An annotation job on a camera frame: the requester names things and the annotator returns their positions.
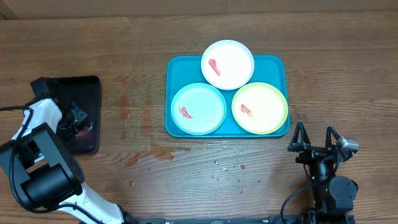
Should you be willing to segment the white plate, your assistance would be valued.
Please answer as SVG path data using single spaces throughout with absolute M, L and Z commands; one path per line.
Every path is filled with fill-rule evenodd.
M 235 40 L 211 44 L 201 57 L 201 72 L 206 81 L 221 90 L 235 90 L 245 85 L 254 73 L 251 51 Z

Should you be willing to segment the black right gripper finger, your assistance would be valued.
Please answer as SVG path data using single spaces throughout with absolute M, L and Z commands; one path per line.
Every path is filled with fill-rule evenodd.
M 303 152 L 311 146 L 310 139 L 302 121 L 296 124 L 294 134 L 287 148 L 290 152 Z
M 326 128 L 326 138 L 325 138 L 325 147 L 327 149 L 332 147 L 331 137 L 334 137 L 335 140 L 339 140 L 340 135 L 336 132 L 336 130 L 332 125 L 329 125 Z

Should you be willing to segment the yellow green plate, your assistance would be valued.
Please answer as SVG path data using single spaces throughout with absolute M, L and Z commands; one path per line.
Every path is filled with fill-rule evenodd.
M 251 134 L 265 135 L 280 129 L 288 117 L 288 103 L 276 87 L 263 82 L 242 86 L 233 96 L 234 120 Z

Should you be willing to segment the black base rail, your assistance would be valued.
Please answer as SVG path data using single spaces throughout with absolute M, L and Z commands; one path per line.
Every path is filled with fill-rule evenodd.
M 267 218 L 232 218 L 232 219 L 180 219 L 180 220 L 165 220 L 164 218 L 136 218 L 133 224 L 303 224 L 303 223 L 347 223 L 355 224 L 356 221 L 353 215 L 346 215 L 344 218 L 330 218 L 327 220 L 320 217 L 316 220 L 313 217 L 311 220 L 303 215 L 286 215 L 282 221 L 279 215 L 270 215 Z

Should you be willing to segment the black rectangular tray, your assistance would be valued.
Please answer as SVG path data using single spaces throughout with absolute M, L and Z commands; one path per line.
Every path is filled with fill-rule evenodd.
M 60 92 L 87 114 L 76 136 L 64 141 L 72 154 L 95 154 L 100 147 L 102 86 L 97 76 L 56 78 Z

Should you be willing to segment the light blue plate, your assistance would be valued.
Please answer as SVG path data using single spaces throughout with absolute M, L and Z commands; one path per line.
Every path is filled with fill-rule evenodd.
M 217 88 L 206 83 L 192 83 L 175 94 L 170 113 L 183 132 L 203 136 L 223 124 L 227 114 L 226 100 Z

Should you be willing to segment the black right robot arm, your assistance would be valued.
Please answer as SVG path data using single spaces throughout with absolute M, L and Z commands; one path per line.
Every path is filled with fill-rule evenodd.
M 282 223 L 354 223 L 354 216 L 348 212 L 354 207 L 359 187 L 355 181 L 338 176 L 336 172 L 341 163 L 359 151 L 358 142 L 340 136 L 333 126 L 328 126 L 325 145 L 312 146 L 304 124 L 299 121 L 287 150 L 298 153 L 295 162 L 303 165 L 311 184 L 295 191 L 283 202 L 280 209 Z M 293 218 L 285 218 L 287 202 L 306 190 L 312 191 L 314 207 Z

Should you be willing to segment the teal plastic tray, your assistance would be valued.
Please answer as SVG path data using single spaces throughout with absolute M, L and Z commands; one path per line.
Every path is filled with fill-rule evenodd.
M 276 87 L 288 99 L 284 64 L 275 55 L 255 55 L 254 73 L 250 82 L 264 82 Z M 182 131 L 172 119 L 171 104 L 176 93 L 191 83 L 206 83 L 201 72 L 200 55 L 180 55 L 172 58 L 167 65 L 165 84 L 165 129 L 176 138 L 194 138 L 194 135 Z M 204 138 L 259 138 L 240 127 L 233 118 L 230 109 L 223 124 Z

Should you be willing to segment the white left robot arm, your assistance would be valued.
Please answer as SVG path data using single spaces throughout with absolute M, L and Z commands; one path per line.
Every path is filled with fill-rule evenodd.
M 20 106 L 19 131 L 1 146 L 1 167 L 17 203 L 36 213 L 73 215 L 83 223 L 125 223 L 121 208 L 85 183 L 85 176 L 56 135 L 62 112 L 49 98 Z

